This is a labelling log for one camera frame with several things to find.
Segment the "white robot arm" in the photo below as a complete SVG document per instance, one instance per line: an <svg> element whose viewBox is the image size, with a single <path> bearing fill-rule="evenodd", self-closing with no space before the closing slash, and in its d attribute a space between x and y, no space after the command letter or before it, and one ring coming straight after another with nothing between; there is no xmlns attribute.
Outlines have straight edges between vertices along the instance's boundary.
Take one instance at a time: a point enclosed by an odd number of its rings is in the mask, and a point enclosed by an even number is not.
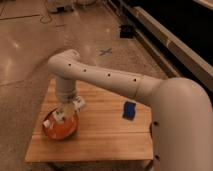
<svg viewBox="0 0 213 171"><path fill-rule="evenodd" d="M50 57L48 67L64 104L80 80L150 107L154 171L213 171L213 104L195 81L87 65L74 49Z"/></svg>

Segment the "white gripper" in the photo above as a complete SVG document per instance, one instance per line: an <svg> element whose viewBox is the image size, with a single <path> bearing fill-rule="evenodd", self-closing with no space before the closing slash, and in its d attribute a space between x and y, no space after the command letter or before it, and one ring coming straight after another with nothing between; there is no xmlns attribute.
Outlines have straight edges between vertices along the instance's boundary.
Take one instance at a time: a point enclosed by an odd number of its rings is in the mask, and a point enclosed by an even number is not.
<svg viewBox="0 0 213 171"><path fill-rule="evenodd" d="M77 96L73 103L65 103L61 105L61 111L55 110L52 115L58 124L65 122L66 118L72 118L76 111L80 111L86 105L85 100L81 96Z"/></svg>

